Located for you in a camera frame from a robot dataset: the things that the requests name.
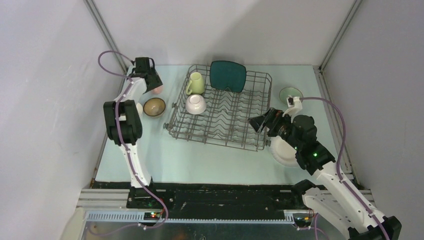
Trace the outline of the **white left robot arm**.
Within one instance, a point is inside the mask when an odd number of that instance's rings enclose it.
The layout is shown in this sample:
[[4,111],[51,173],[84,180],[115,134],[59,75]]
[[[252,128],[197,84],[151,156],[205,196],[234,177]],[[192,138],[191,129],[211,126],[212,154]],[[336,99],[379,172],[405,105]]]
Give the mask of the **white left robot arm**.
[[138,144],[143,135],[143,106],[139,101],[143,94],[162,86],[163,82],[151,57],[137,57],[126,78],[128,83],[119,95],[103,104],[106,133],[122,151],[131,186],[145,189],[151,184],[152,176],[139,153]]

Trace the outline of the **brown dotted bowl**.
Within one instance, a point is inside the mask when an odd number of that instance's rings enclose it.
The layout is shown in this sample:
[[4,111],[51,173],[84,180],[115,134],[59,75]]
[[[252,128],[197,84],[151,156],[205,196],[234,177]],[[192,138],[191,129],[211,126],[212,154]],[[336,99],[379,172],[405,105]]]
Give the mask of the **brown dotted bowl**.
[[166,103],[162,98],[153,97],[147,100],[143,105],[143,112],[151,118],[161,117],[166,110]]

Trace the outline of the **pink mug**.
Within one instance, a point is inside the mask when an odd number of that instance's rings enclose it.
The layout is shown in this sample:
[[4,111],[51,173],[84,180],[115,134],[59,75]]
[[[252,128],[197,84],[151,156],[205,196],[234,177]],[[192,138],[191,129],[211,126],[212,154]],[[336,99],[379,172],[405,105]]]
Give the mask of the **pink mug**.
[[155,95],[159,95],[163,92],[163,89],[164,89],[164,86],[160,85],[160,86],[154,88],[151,92]]

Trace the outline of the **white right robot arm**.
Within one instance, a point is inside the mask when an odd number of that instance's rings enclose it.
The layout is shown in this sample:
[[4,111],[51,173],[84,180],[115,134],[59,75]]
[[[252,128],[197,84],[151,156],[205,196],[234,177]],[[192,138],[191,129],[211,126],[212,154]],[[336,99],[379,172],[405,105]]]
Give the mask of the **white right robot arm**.
[[317,140],[317,127],[311,116],[284,116],[271,107],[265,114],[251,117],[248,123],[256,133],[267,128],[295,149],[295,158],[334,198],[325,199],[318,187],[303,180],[292,188],[291,204],[308,207],[325,218],[348,240],[397,240],[402,224],[395,216],[387,217],[367,200],[337,165],[335,157]]

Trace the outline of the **small white bowl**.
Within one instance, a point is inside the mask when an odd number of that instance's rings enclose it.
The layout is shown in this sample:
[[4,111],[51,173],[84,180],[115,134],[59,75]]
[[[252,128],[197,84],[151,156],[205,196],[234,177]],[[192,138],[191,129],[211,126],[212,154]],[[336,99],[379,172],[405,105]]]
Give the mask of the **small white bowl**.
[[206,108],[206,101],[204,97],[199,94],[190,95],[185,103],[186,111],[192,115],[202,114],[206,110]]

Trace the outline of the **teal square plate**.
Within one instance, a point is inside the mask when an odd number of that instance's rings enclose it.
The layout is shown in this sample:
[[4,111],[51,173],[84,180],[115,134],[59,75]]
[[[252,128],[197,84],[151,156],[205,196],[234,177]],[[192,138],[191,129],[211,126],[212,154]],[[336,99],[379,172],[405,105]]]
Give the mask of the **teal square plate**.
[[227,60],[215,60],[210,64],[209,80],[214,89],[240,93],[246,79],[247,69],[242,64]]

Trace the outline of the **green ceramic bowl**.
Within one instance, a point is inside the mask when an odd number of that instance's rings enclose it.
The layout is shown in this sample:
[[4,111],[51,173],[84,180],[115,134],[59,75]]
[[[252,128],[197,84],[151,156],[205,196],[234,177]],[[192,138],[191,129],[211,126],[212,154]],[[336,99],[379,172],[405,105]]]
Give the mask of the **green ceramic bowl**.
[[303,98],[304,96],[303,96],[302,92],[298,88],[288,86],[288,87],[284,87],[284,88],[282,88],[280,90],[278,97],[279,97],[279,100],[282,103],[285,103],[286,104],[288,97],[299,97],[299,98]]

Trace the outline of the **large white plate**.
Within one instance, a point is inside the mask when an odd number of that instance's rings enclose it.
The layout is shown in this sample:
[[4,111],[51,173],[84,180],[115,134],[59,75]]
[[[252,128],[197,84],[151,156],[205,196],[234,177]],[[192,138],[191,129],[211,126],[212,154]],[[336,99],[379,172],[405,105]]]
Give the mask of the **large white plate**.
[[279,136],[272,137],[270,141],[270,153],[279,164],[289,168],[299,167],[296,159],[297,151],[292,146]]

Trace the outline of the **light green mug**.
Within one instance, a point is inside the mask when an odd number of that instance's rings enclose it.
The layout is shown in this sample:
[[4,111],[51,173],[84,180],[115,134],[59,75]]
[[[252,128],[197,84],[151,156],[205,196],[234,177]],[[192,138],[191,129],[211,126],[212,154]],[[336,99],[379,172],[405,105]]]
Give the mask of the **light green mug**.
[[187,95],[202,95],[205,92],[205,80],[201,73],[190,74],[185,92]]

